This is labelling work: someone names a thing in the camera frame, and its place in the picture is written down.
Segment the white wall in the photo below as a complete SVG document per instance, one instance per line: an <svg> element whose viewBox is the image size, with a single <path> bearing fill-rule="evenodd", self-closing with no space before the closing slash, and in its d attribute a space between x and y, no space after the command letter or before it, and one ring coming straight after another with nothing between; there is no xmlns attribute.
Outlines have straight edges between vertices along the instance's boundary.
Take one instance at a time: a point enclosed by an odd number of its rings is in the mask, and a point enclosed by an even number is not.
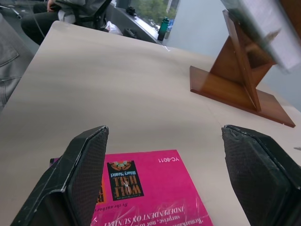
<svg viewBox="0 0 301 226"><path fill-rule="evenodd" d="M166 46L216 58L229 33L220 0L181 0ZM301 111L301 66L284 73L273 66L263 82Z"/></svg>

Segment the black pants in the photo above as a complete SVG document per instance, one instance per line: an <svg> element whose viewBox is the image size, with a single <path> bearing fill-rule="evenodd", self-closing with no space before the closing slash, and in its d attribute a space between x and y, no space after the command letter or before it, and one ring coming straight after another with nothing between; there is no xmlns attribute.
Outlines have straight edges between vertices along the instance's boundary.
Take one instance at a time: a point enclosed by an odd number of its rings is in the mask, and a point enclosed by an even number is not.
<svg viewBox="0 0 301 226"><path fill-rule="evenodd" d="M25 34L35 43L41 44L48 33L52 23L58 20L58 12L47 12L47 4L38 3L33 6L34 15L25 16L21 21L21 27Z"/></svg>

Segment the floor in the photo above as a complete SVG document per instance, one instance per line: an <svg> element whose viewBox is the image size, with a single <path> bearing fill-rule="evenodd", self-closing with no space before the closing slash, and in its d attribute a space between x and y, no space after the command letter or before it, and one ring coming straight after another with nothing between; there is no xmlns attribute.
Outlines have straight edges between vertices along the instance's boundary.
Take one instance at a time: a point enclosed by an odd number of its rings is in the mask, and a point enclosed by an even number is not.
<svg viewBox="0 0 301 226"><path fill-rule="evenodd" d="M28 9L18 9L17 10L21 15L25 16L28 14ZM15 29L15 31L20 35L20 37L23 39L29 50L33 53L36 54L36 52L39 49L39 45L36 44L34 41L32 41L30 38L27 37L27 35L23 32L21 28L21 20L16 17L16 14L7 9L2 9L0 13L3 15L3 17L6 19L6 21Z"/></svg>

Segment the pink book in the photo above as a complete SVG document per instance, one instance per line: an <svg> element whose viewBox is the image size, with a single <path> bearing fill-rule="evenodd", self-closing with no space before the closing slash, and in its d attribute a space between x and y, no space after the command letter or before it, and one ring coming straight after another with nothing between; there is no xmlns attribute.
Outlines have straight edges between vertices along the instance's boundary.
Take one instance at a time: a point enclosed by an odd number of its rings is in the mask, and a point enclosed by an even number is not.
<svg viewBox="0 0 301 226"><path fill-rule="evenodd" d="M91 226L212 226L176 150L107 154Z"/></svg>

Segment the table surface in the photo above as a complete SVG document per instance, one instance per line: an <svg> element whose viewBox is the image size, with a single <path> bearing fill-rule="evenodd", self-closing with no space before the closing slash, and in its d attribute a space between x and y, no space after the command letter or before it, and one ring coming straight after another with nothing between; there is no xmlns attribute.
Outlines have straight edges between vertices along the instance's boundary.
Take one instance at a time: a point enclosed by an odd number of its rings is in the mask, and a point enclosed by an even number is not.
<svg viewBox="0 0 301 226"><path fill-rule="evenodd" d="M248 220L230 184L221 127L272 136L301 165L301 113L290 128L190 92L190 65L213 59L55 22L0 116L0 219L9 225L49 159L73 137L110 129L107 153L177 149L215 226ZM260 84L260 89L268 90Z"/></svg>

